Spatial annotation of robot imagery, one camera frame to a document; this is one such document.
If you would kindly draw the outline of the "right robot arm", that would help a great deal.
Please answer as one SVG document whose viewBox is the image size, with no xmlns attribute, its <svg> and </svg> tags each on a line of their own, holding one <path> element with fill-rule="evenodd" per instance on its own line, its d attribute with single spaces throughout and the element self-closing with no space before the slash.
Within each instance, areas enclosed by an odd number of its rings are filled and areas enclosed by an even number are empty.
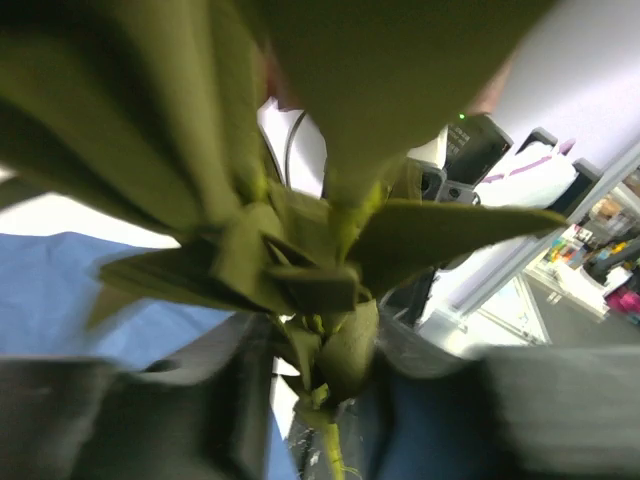
<svg viewBox="0 0 640 480">
<path fill-rule="evenodd" d="M 310 117 L 302 119 L 293 136 L 290 157 L 285 157 L 286 140 L 302 112 L 284 111 L 273 99 L 258 112 L 259 124 L 274 148 L 280 169 L 290 168 L 292 189 L 318 198 L 322 193 L 326 160 L 325 142 Z M 569 164 L 575 160 L 569 154 L 574 142 L 568 140 L 556 147 L 535 141 L 523 152 L 501 159 L 475 188 L 480 201 L 492 207 L 547 207 L 569 187 L 577 177 L 577 170 Z M 498 262 L 501 250 L 513 249 L 514 240 L 486 247 L 471 255 L 456 268 L 438 275 L 432 301 L 454 303 L 455 297 L 471 292 L 480 285 L 479 276 L 486 275 Z"/>
</svg>

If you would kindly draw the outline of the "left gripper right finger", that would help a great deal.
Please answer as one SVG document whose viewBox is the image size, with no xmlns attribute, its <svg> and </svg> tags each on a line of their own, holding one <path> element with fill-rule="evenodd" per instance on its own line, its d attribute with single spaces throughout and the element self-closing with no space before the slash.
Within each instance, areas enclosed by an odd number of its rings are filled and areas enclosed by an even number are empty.
<svg viewBox="0 0 640 480">
<path fill-rule="evenodd" d="M 635 479 L 639 350 L 482 346 L 451 354 L 386 320 L 378 479 Z"/>
</svg>

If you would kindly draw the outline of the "blue wrapping paper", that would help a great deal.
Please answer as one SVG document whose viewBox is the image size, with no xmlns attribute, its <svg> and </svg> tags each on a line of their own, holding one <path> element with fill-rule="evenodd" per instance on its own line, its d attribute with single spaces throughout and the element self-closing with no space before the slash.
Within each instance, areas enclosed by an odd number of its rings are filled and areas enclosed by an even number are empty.
<svg viewBox="0 0 640 480">
<path fill-rule="evenodd" d="M 1 361 L 5 357 L 89 357 L 140 372 L 250 308 L 215 304 L 194 253 L 165 250 L 156 284 L 184 275 L 177 293 L 134 284 L 117 290 L 113 267 L 156 252 L 78 233 L 1 238 Z M 269 410 L 266 475 L 295 477 L 293 458 Z"/>
</svg>

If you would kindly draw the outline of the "mauve flower stem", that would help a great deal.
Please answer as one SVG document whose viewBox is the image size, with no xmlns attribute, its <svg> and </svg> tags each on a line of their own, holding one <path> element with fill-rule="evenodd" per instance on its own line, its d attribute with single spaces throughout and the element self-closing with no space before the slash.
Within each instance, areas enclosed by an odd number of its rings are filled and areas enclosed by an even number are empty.
<svg viewBox="0 0 640 480">
<path fill-rule="evenodd" d="M 394 192 L 547 1 L 5 1 L 1 163 L 173 237 L 103 266 L 139 298 L 271 316 L 332 475 L 377 300 L 555 213 Z"/>
</svg>

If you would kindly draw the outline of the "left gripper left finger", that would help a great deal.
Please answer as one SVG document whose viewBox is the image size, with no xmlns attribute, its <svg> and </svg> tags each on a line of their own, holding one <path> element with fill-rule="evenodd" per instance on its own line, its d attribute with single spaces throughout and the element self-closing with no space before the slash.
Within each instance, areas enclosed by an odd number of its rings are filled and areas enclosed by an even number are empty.
<svg viewBox="0 0 640 480">
<path fill-rule="evenodd" d="M 272 327 L 236 314 L 134 372 L 89 357 L 1 361 L 5 479 L 262 479 Z"/>
</svg>

